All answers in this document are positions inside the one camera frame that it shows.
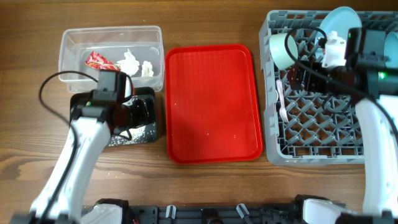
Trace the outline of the large white tissue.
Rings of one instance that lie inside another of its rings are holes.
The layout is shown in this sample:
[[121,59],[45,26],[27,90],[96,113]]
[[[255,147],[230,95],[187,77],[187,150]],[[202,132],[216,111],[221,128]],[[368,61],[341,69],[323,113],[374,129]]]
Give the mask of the large white tissue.
[[129,76],[133,76],[139,70],[140,63],[133,56],[131,51],[128,49],[127,52],[124,53],[125,59],[117,61],[118,67],[120,71],[126,73]]

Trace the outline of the black tray bin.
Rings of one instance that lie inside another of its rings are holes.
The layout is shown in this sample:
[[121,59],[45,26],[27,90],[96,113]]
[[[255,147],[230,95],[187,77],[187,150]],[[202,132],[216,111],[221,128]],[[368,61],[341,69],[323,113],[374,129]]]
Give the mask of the black tray bin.
[[103,149],[157,140],[155,94],[149,87],[98,87],[70,100],[70,121],[83,147]]

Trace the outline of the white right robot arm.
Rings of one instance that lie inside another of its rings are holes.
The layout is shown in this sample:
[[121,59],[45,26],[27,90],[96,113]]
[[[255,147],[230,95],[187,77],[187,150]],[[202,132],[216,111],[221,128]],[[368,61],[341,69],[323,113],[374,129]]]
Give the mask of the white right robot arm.
[[303,219],[307,223],[397,223],[397,69],[357,61],[327,70],[298,61],[292,72],[294,80],[306,83],[307,91],[351,97],[364,146],[363,214],[308,199]]

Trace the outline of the light blue bowl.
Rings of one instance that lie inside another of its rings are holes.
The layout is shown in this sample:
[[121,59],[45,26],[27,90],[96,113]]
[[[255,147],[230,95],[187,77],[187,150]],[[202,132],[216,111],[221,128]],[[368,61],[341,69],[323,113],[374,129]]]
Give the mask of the light blue bowl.
[[396,32],[390,32],[387,34],[384,43],[384,56],[388,58],[386,67],[397,68],[397,57],[398,57],[398,38]]

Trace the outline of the light blue plate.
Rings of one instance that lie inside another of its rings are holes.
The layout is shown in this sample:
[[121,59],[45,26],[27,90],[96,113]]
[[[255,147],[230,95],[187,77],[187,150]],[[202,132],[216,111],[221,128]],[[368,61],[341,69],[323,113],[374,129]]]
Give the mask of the light blue plate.
[[346,6],[331,11],[319,26],[327,35],[336,32],[335,44],[339,47],[342,42],[346,43],[351,28],[360,27],[362,27],[361,19],[352,8]]

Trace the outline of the white plastic fork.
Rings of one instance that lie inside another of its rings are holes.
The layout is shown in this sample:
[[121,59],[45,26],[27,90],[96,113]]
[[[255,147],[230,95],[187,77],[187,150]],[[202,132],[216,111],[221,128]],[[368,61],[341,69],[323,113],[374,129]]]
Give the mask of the white plastic fork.
[[281,80],[277,80],[275,82],[275,85],[276,85],[277,92],[278,92],[278,95],[279,95],[279,100],[280,100],[279,115],[280,115],[281,119],[283,120],[283,122],[288,123],[289,119],[288,119],[287,111],[286,111],[286,107],[285,107],[283,83],[282,83]]

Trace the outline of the green bowl with rice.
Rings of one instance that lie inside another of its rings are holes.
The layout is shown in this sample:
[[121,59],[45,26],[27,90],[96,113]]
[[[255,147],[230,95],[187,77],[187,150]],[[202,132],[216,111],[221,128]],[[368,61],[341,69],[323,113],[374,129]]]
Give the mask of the green bowl with rice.
[[[285,70],[292,66],[295,61],[291,59],[285,48],[285,38],[287,34],[274,34],[270,37],[270,51],[272,59],[279,70]],[[298,59],[298,50],[294,38],[289,35],[287,39],[287,46],[290,53]]]

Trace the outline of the red snack wrapper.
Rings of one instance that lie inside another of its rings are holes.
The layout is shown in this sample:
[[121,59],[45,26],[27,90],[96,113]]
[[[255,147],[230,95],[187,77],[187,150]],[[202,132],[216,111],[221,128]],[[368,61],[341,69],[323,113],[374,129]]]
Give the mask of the red snack wrapper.
[[101,54],[92,51],[88,58],[85,60],[85,64],[94,68],[95,70],[117,70],[120,71],[120,67],[112,61],[106,59]]

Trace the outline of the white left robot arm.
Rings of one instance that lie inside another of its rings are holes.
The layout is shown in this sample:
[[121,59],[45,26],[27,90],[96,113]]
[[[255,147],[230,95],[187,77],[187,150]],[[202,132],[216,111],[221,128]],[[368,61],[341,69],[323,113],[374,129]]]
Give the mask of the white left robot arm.
[[104,99],[97,90],[77,93],[70,108],[67,141],[49,180],[29,213],[14,214],[11,223],[132,223],[128,201],[103,198],[83,215],[83,197],[112,136],[156,122],[154,90],[138,88],[128,103]]

